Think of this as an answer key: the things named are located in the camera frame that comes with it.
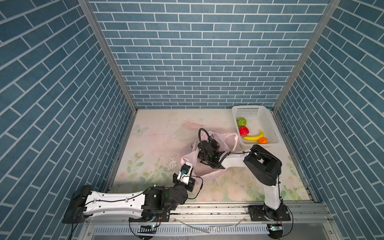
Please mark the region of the pink plastic bag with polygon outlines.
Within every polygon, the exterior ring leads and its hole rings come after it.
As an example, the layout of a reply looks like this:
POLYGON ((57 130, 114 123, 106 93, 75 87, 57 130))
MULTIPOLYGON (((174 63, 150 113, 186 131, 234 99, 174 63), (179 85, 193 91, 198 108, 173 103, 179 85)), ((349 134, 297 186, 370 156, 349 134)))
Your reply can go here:
POLYGON ((181 164, 188 165, 195 176, 211 181, 226 171, 224 160, 234 155, 238 135, 218 134, 201 128, 198 140, 181 151, 181 164))

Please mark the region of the red apple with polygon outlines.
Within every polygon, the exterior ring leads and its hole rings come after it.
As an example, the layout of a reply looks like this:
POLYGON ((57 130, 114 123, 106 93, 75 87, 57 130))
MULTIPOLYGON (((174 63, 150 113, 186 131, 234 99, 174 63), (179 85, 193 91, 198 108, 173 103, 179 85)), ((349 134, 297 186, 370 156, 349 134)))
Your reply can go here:
POLYGON ((249 129, 246 126, 242 126, 239 128, 239 134, 241 137, 245 137, 250 133, 249 129))

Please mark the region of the light green bumpy fruit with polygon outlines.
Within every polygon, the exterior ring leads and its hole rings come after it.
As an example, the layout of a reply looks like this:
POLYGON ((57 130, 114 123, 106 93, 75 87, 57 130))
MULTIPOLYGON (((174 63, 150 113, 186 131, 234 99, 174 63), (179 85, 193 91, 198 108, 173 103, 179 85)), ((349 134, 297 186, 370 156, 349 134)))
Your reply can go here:
POLYGON ((247 120, 245 118, 240 117, 237 119, 237 125, 239 128, 245 127, 247 125, 247 120))

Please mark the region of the yellow banana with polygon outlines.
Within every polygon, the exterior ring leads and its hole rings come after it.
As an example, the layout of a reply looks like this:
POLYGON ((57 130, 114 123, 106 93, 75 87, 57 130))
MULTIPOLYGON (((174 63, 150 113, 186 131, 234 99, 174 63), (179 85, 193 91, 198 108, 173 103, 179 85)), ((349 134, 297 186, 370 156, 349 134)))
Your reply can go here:
POLYGON ((265 135, 260 130, 260 134, 258 136, 244 136, 243 138, 247 141, 258 141, 260 138, 263 138, 265 135))

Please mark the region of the orange tangerine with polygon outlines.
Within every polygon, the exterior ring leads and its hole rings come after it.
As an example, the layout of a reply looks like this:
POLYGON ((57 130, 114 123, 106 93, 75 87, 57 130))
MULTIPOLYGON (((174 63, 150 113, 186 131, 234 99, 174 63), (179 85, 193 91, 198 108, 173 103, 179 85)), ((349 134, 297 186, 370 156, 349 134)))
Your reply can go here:
POLYGON ((268 144, 269 140, 265 137, 261 137, 258 139, 258 144, 268 144))

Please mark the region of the white perforated plastic basket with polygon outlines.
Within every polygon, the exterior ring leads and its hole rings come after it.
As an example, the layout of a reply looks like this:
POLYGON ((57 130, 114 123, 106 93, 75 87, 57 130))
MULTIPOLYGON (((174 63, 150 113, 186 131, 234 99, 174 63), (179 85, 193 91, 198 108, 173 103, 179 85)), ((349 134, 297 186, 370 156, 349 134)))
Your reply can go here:
POLYGON ((237 119, 244 118, 246 120, 246 127, 250 131, 249 136, 258 136, 261 131, 264 133, 264 137, 269 141, 267 144, 263 144, 265 148, 282 143, 283 140, 272 113, 266 107, 234 106, 232 113, 236 125, 237 119))

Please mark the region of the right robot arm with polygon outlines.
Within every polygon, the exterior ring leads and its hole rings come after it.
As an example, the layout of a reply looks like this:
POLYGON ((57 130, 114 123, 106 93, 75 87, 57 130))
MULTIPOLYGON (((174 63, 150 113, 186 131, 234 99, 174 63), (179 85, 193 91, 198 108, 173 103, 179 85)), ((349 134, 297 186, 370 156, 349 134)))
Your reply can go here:
POLYGON ((280 195, 279 179, 282 162, 260 145, 253 145, 243 152, 225 152, 219 150, 215 140, 200 141, 198 159, 213 169, 247 167, 264 188, 264 205, 249 208, 250 215, 256 216, 261 211, 268 221, 278 221, 286 213, 280 195))

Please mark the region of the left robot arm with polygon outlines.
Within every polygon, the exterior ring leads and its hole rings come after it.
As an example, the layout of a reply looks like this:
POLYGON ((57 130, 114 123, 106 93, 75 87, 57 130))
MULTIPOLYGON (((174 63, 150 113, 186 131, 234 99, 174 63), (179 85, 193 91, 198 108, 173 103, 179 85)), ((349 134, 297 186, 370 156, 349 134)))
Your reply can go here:
POLYGON ((133 222, 168 222, 171 211, 189 199, 196 180, 183 174, 173 176, 172 187, 153 186, 129 194, 108 194, 92 190, 90 185, 78 188, 64 213, 63 224, 80 224, 87 219, 125 217, 133 222))

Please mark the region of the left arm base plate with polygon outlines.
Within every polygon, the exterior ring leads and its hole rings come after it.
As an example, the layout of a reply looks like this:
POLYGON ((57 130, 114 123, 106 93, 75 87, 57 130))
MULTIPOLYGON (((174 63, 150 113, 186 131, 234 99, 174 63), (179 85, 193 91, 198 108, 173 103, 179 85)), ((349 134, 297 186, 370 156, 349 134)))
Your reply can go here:
POLYGON ((139 219, 129 218, 129 222, 134 223, 158 223, 168 222, 170 219, 170 212, 165 209, 144 209, 139 219))

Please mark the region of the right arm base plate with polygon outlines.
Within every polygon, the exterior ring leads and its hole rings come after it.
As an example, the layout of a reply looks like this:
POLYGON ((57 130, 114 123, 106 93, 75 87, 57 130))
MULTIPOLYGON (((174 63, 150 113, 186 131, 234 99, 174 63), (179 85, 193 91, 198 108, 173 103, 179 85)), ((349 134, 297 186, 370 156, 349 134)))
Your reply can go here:
POLYGON ((251 217, 251 221, 290 221, 291 214, 289 209, 285 205, 280 205, 277 210, 274 210, 266 205, 251 205, 248 207, 248 212, 251 217))

